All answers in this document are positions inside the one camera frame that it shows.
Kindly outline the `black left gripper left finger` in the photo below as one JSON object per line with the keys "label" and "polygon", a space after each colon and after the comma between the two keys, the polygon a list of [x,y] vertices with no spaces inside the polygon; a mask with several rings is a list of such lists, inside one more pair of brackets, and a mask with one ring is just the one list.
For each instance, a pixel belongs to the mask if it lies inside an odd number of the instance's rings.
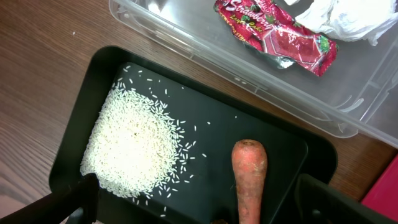
{"label": "black left gripper left finger", "polygon": [[14,223],[94,223],[100,187],[95,174],[85,175],[76,185],[1,218],[1,224]]}

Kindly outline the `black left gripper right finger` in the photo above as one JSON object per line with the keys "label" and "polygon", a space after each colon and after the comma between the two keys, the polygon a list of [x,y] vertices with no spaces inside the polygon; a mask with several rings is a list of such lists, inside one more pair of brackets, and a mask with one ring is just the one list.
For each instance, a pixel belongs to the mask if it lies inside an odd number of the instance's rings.
{"label": "black left gripper right finger", "polygon": [[308,174],[299,175],[294,197],[302,223],[397,224]]}

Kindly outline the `white rice pile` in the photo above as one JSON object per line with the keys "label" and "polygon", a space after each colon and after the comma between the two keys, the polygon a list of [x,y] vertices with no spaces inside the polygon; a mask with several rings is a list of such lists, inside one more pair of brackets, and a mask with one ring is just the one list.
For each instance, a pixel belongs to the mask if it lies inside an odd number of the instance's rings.
{"label": "white rice pile", "polygon": [[125,63],[106,95],[80,164],[102,189],[161,218],[207,223],[209,155],[200,134],[210,124],[187,110],[204,99],[140,65]]}

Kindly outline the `orange carrot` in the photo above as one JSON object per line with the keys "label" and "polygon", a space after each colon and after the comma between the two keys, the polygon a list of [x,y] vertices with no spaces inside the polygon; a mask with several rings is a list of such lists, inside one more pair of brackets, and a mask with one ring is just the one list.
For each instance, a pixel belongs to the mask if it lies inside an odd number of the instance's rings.
{"label": "orange carrot", "polygon": [[259,223],[268,165],[266,150],[258,141],[240,140],[233,147],[231,162],[236,180],[239,222]]}

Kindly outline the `white napkin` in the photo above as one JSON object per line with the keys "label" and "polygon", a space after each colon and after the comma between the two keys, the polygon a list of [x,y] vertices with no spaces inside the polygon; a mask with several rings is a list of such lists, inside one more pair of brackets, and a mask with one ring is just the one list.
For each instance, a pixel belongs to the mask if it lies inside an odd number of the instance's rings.
{"label": "white napkin", "polygon": [[332,39],[367,40],[376,46],[378,38],[397,23],[396,8],[396,0],[314,0],[295,20]]}

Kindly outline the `red snack wrapper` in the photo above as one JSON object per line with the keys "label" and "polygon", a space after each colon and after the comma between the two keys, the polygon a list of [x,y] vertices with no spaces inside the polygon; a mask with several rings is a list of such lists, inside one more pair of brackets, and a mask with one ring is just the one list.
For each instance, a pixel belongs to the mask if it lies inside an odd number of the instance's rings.
{"label": "red snack wrapper", "polygon": [[214,10],[240,41],[319,77],[336,58],[337,43],[299,24],[272,0],[216,0]]}

